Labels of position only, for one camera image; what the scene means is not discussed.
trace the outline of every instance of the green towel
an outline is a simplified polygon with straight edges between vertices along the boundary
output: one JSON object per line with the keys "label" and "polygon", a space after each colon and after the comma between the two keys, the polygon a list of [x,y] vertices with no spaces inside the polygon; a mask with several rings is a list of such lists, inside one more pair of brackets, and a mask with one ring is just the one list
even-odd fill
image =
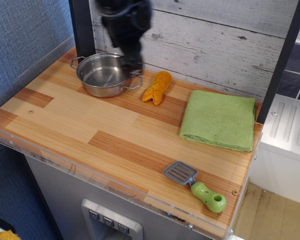
{"label": "green towel", "polygon": [[189,141],[251,152],[255,106],[254,98],[194,90],[179,136]]}

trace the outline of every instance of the pot rim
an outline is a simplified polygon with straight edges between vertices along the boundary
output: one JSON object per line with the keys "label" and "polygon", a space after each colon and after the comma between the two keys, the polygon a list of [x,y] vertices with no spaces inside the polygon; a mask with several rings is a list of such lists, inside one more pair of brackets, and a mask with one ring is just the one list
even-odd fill
{"label": "pot rim", "polygon": [[99,88],[99,89],[107,89],[107,88],[113,88],[113,87],[117,87],[117,86],[121,86],[121,84],[125,83],[126,81],[131,81],[132,77],[128,76],[127,78],[125,78],[124,80],[122,80],[121,82],[114,84],[114,85],[109,85],[109,86],[96,86],[96,85],[91,85],[86,83],[84,80],[81,79],[81,76],[79,74],[81,68],[83,68],[85,66],[85,64],[87,64],[90,60],[95,59],[97,57],[100,56],[110,56],[110,57],[115,57],[115,58],[120,58],[122,57],[121,54],[115,53],[115,52],[100,52],[100,53],[96,53],[93,54],[91,56],[88,56],[86,58],[84,58],[82,60],[82,62],[79,63],[78,67],[76,68],[76,75],[78,77],[78,79],[86,86],[90,86],[93,88]]}

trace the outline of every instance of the yellow object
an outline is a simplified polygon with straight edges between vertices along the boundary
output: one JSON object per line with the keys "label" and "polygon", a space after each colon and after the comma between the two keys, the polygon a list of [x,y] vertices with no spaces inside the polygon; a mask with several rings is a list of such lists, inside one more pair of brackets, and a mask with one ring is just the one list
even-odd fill
{"label": "yellow object", "polygon": [[142,101],[153,100],[154,105],[158,105],[163,97],[163,92],[167,90],[171,83],[171,74],[167,71],[160,71],[154,76],[152,86],[149,87],[142,96]]}
{"label": "yellow object", "polygon": [[0,240],[21,240],[21,238],[9,230],[0,232]]}

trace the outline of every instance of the green spatula handle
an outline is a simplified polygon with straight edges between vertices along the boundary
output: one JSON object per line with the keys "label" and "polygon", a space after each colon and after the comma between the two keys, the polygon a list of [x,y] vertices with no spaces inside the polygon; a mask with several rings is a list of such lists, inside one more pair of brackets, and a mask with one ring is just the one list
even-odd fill
{"label": "green spatula handle", "polygon": [[195,182],[191,186],[191,191],[193,195],[200,199],[213,213],[221,213],[227,205],[225,196],[215,191],[211,191],[203,184],[203,182]]}

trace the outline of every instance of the beige floor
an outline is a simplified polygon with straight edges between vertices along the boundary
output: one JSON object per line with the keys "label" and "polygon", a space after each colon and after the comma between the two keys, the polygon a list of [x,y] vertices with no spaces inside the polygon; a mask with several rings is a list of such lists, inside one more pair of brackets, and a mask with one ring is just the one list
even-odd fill
{"label": "beige floor", "polygon": [[244,240],[300,240],[300,203],[249,184],[234,234]]}

